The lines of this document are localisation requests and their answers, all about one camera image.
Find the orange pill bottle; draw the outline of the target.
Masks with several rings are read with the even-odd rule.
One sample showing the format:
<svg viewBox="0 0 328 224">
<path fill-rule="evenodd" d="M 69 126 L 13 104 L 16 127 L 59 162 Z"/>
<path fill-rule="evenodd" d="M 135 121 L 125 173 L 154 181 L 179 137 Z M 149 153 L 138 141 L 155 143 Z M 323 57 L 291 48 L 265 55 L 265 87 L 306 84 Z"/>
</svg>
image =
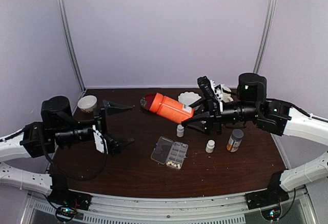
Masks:
<svg viewBox="0 0 328 224">
<path fill-rule="evenodd" d="M 148 96 L 149 99 L 152 98 L 149 111 L 177 124 L 181 124 L 194 115 L 193 108 L 168 96 L 160 93 L 152 93 Z"/>
</svg>

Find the clear plastic pill organizer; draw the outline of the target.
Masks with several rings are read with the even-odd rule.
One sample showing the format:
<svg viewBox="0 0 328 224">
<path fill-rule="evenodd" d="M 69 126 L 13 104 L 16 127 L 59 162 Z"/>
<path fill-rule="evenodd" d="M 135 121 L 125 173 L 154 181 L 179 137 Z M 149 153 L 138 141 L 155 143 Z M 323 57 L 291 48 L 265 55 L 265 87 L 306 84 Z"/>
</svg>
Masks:
<svg viewBox="0 0 328 224">
<path fill-rule="evenodd" d="M 151 154 L 151 159 L 160 165 L 166 165 L 166 166 L 168 161 L 173 161 L 176 164 L 181 164 L 181 168 L 182 168 L 184 160 L 187 157 L 187 151 L 188 151 L 187 144 L 177 141 L 172 141 L 166 137 L 161 136 L 158 139 L 153 149 L 153 152 Z"/>
</svg>

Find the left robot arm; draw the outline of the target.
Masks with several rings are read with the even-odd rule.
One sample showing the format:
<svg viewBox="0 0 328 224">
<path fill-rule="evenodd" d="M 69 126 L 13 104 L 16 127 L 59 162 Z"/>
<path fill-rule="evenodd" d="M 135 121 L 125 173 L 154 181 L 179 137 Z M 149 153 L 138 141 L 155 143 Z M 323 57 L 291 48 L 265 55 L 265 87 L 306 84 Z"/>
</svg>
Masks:
<svg viewBox="0 0 328 224">
<path fill-rule="evenodd" d="M 18 131 L 1 137 L 1 184 L 44 194 L 48 200 L 70 205 L 77 193 L 69 190 L 67 179 L 89 181 L 96 178 L 104 169 L 108 156 L 120 153 L 132 144 L 134 139 L 118 139 L 107 132 L 106 117 L 130 111 L 132 107 L 119 105 L 107 100 L 93 112 L 93 119 L 75 120 L 70 102 L 65 96 L 55 96 L 42 103 L 41 122 L 25 125 Z M 70 176 L 56 166 L 49 156 L 56 148 L 72 147 L 82 142 L 93 141 L 104 159 L 100 169 L 88 177 Z M 44 156 L 57 174 L 36 174 L 13 168 L 7 161 L 18 158 Z"/>
</svg>

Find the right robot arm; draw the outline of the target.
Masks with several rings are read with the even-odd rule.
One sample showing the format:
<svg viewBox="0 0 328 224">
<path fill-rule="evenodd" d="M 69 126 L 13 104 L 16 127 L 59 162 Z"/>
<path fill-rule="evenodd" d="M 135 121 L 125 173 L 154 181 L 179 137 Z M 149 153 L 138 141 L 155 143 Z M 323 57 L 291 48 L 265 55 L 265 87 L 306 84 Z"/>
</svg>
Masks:
<svg viewBox="0 0 328 224">
<path fill-rule="evenodd" d="M 191 106 L 203 106 L 182 126 L 203 134 L 215 130 L 221 134 L 225 124 L 251 121 L 257 128 L 278 136 L 304 138 L 327 145 L 327 119 L 309 114 L 296 105 L 267 98 L 267 79 L 256 73 L 238 77 L 237 100 L 223 103 L 216 97 L 216 88 L 206 77 L 197 80 L 203 98 Z"/>
</svg>

